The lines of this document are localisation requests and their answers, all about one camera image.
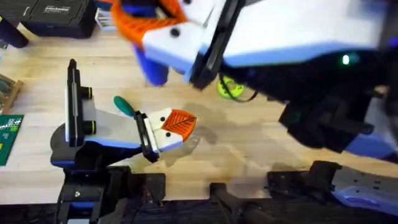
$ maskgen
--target green circuit board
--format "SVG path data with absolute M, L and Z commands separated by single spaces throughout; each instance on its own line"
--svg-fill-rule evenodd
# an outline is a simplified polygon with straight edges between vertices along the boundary
M 24 115 L 0 115 L 0 166 L 5 166 Z

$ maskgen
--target green led light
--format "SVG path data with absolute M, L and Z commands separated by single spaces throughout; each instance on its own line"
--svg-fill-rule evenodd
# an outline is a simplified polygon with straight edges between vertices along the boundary
M 344 65 L 349 65 L 349 56 L 348 55 L 344 55 L 342 62 L 343 62 Z

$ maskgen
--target wooden table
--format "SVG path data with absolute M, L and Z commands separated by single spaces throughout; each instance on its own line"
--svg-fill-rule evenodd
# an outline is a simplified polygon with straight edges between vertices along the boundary
M 214 84 L 199 92 L 174 72 L 166 86 L 150 86 L 130 43 L 117 32 L 96 30 L 89 40 L 40 39 L 23 32 L 29 47 L 9 47 L 0 62 L 0 73 L 25 82 L 11 111 L 25 118 L 7 166 L 0 167 L 0 204 L 57 199 L 63 172 L 50 164 L 50 137 L 64 122 L 63 90 L 71 58 L 78 63 L 82 84 L 93 87 L 98 109 L 121 114 L 113 105 L 119 95 L 147 113 L 172 107 L 198 117 L 185 145 L 162 154 L 159 162 L 150 164 L 140 155 L 119 163 L 134 172 L 166 173 L 167 200 L 208 198 L 210 182 L 228 182 L 240 197 L 266 197 L 266 172 L 308 169 L 314 160 L 398 177 L 398 166 L 386 162 L 301 146 L 277 122 L 283 106 L 263 96 L 235 103 L 220 97 Z

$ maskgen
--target black box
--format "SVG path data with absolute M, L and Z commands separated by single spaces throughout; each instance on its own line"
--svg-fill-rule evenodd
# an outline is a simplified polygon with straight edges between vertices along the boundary
M 92 0 L 35 0 L 21 23 L 41 37 L 89 38 L 95 27 Z

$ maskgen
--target green object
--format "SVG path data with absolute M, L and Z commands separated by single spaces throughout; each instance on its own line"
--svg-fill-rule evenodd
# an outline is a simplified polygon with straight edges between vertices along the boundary
M 113 102 L 118 107 L 118 109 L 122 111 L 125 115 L 134 117 L 136 111 L 129 104 L 129 102 L 127 102 L 127 100 L 120 96 L 115 96 L 113 98 Z
M 7 164 L 24 115 L 0 115 L 0 166 Z
M 344 55 L 343 56 L 343 64 L 344 65 L 349 65 L 349 56 L 348 55 Z
M 346 54 L 341 58 L 343 65 L 352 65 L 359 62 L 359 56 L 356 53 Z
M 244 87 L 242 85 L 239 85 L 237 83 L 235 83 L 234 80 L 228 78 L 228 77 L 224 77 L 224 82 L 226 84 L 226 86 L 229 89 L 229 92 L 231 93 L 231 95 L 233 97 L 239 97 L 242 95 Z M 218 81 L 217 84 L 217 91 L 218 93 L 226 99 L 231 99 L 231 96 L 228 94 L 228 92 L 224 89 L 223 85 L 221 84 L 220 81 Z

